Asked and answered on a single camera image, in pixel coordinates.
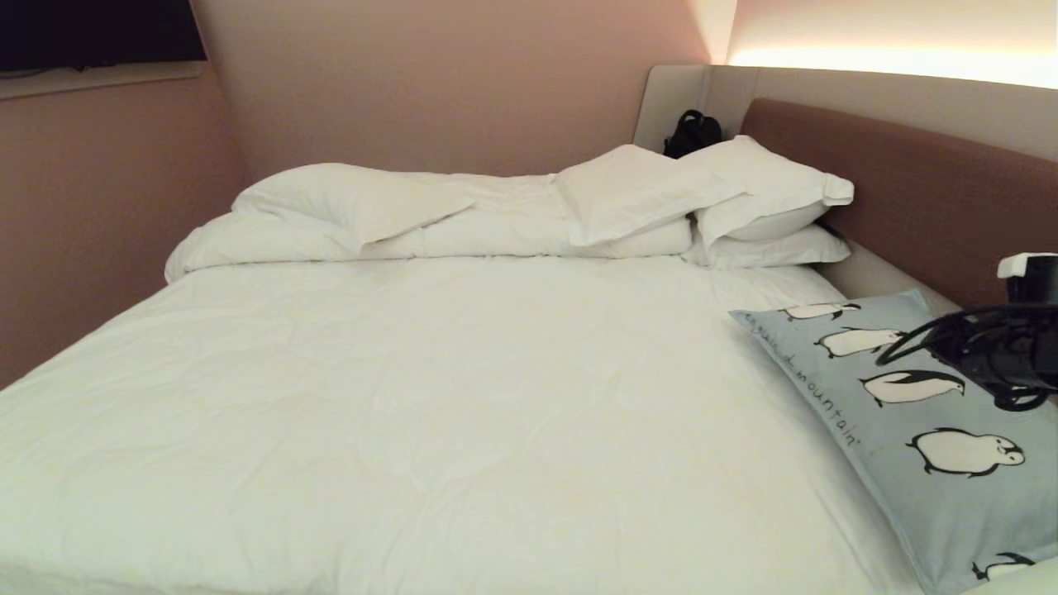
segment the tv screen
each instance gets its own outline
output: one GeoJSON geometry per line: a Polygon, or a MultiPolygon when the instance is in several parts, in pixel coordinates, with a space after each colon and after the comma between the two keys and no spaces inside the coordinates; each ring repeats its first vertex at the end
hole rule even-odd
{"type": "Polygon", "coordinates": [[[0,71],[204,59],[189,0],[0,0],[0,71]]]}

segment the black backpack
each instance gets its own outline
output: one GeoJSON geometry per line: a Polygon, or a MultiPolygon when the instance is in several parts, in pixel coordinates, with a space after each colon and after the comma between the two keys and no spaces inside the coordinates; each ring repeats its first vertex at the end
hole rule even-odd
{"type": "Polygon", "coordinates": [[[664,140],[664,155],[679,159],[720,142],[720,123],[696,109],[687,110],[676,124],[676,131],[664,140]]]}

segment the penguin pillow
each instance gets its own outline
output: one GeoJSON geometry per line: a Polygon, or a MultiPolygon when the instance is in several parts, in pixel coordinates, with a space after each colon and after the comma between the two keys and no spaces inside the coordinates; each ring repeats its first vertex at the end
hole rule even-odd
{"type": "Polygon", "coordinates": [[[927,351],[917,291],[731,315],[782,367],[884,510],[930,595],[1058,556],[1058,408],[997,409],[927,351]]]}

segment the penguin print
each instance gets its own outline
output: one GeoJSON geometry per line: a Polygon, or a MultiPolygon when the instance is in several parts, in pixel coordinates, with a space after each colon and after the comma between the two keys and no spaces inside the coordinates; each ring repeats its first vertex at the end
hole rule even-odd
{"type": "Polygon", "coordinates": [[[919,434],[908,446],[923,456],[927,473],[941,471],[981,477],[1001,465],[1017,466],[1025,462],[1024,451],[1003,436],[975,436],[955,428],[937,428],[919,434]]]}
{"type": "Polygon", "coordinates": [[[997,556],[1003,556],[1004,558],[1009,558],[1009,562],[1000,562],[998,564],[992,564],[985,570],[978,567],[977,562],[973,563],[973,576],[978,577],[978,580],[988,580],[989,582],[1005,574],[1010,574],[1016,571],[1027,569],[1028,566],[1035,565],[1036,562],[1029,560],[1028,558],[1013,554],[1010,552],[1004,552],[1002,554],[997,554],[997,556]]]}
{"type": "Polygon", "coordinates": [[[786,320],[794,322],[795,320],[808,320],[817,319],[819,317],[833,315],[831,320],[838,320],[841,314],[849,310],[859,310],[860,306],[856,304],[813,304],[811,306],[797,306],[794,308],[786,308],[783,310],[786,312],[786,320]]]}
{"type": "Polygon", "coordinates": [[[907,369],[890,372],[860,380],[878,407],[886,403],[910,403],[936,397],[951,391],[966,392],[966,382],[943,372],[907,369]]]}
{"type": "Polygon", "coordinates": [[[879,330],[852,328],[849,326],[843,326],[842,328],[844,330],[841,332],[827,335],[815,343],[816,345],[825,347],[827,353],[829,353],[831,359],[843,358],[862,351],[878,353],[886,345],[892,345],[907,335],[902,330],[892,330],[889,328],[879,330]]]}

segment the headboard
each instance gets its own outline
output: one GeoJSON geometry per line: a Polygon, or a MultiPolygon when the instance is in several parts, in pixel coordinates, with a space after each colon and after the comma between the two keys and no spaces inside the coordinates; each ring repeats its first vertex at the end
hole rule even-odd
{"type": "Polygon", "coordinates": [[[963,307],[1006,302],[1001,258],[1058,251],[1056,162],[765,98],[742,133],[852,180],[853,204],[823,220],[963,307]]]}

